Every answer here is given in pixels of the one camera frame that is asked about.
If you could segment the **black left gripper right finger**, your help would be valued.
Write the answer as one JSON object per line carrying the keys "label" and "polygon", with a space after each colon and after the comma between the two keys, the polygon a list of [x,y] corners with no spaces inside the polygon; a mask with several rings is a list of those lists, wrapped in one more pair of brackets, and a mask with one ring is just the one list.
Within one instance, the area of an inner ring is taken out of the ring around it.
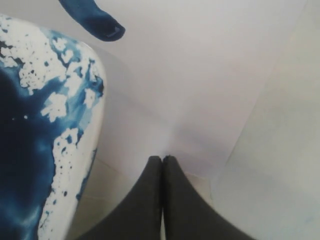
{"label": "black left gripper right finger", "polygon": [[171,155],[162,161],[162,209],[167,240],[252,239],[206,203]]}

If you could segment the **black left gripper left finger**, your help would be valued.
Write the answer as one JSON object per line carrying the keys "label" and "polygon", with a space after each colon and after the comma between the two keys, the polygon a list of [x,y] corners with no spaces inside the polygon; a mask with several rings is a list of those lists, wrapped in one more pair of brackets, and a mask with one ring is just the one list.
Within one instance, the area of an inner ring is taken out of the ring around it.
{"label": "black left gripper left finger", "polygon": [[162,222],[162,160],[148,158],[126,197],[79,240],[159,240]]}

